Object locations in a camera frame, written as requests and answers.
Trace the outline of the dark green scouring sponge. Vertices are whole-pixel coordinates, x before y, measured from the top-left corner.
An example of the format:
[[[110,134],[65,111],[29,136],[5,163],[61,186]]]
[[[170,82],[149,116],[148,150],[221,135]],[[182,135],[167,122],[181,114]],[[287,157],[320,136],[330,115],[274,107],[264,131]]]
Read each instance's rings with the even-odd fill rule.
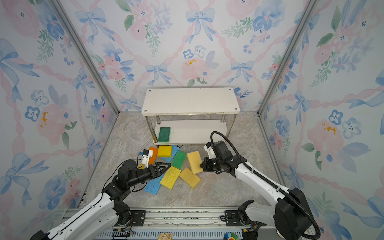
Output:
[[[170,135],[171,135],[171,128],[170,127],[160,127],[159,131],[159,142],[169,142],[170,141]]]

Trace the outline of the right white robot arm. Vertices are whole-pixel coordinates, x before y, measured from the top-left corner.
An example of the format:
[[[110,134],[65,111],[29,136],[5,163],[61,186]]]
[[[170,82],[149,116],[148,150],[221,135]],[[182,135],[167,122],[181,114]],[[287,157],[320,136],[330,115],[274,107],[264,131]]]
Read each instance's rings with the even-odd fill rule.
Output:
[[[229,173],[247,183],[269,202],[268,206],[256,206],[252,200],[243,203],[238,208],[243,225],[274,226],[286,240],[297,240],[301,237],[311,240],[320,238],[319,225],[301,190],[297,188],[290,190],[273,182],[256,170],[244,157],[233,155],[223,141],[209,142],[204,149],[208,157],[200,166],[205,172]]]

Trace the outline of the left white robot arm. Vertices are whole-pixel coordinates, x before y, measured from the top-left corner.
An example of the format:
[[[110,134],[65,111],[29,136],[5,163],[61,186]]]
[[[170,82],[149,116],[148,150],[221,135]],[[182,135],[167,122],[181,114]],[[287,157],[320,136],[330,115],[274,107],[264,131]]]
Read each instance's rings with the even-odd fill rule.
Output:
[[[145,211],[131,211],[124,199],[134,187],[163,176],[170,163],[154,163],[139,169],[135,160],[122,162],[103,190],[88,205],[55,228],[35,233],[33,240],[92,240],[113,226],[143,226]]]

